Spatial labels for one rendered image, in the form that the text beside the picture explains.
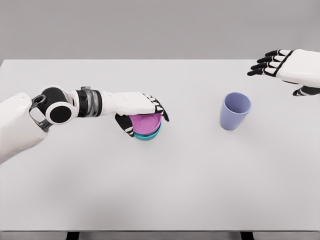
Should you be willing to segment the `lavender cup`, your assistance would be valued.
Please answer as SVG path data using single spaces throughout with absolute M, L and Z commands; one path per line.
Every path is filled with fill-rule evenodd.
M 246 118 L 252 107 L 251 100 L 240 92 L 228 93 L 222 100 L 219 122 L 225 130 L 236 129 Z

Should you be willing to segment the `pink bowl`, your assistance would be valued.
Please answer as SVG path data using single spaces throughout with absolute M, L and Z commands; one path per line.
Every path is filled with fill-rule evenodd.
M 140 135 L 149 135 L 154 133 L 162 122 L 160 113 L 129 115 L 132 121 L 133 132 Z

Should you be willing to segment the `teal bowl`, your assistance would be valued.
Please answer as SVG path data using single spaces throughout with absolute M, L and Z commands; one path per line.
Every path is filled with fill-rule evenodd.
M 154 132 L 152 132 L 150 134 L 140 134 L 140 133 L 135 132 L 134 136 L 139 140 L 149 141 L 157 136 L 157 134 L 160 132 L 161 128 L 162 128 L 162 123 L 160 123 L 159 127 Z

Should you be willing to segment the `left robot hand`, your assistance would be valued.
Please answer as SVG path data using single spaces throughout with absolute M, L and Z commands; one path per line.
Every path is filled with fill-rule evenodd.
M 130 137 L 134 137 L 133 123 L 129 115 L 161 114 L 169 122 L 169 116 L 161 103 L 151 95 L 142 92 L 118 92 L 114 94 L 117 103 L 115 120 Z

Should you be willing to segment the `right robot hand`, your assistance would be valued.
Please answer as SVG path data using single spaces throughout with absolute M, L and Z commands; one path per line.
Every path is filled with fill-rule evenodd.
M 269 76 L 285 83 L 301 85 L 292 95 L 295 97 L 320 95 L 320 52 L 294 49 L 277 49 L 250 67 L 248 76 Z

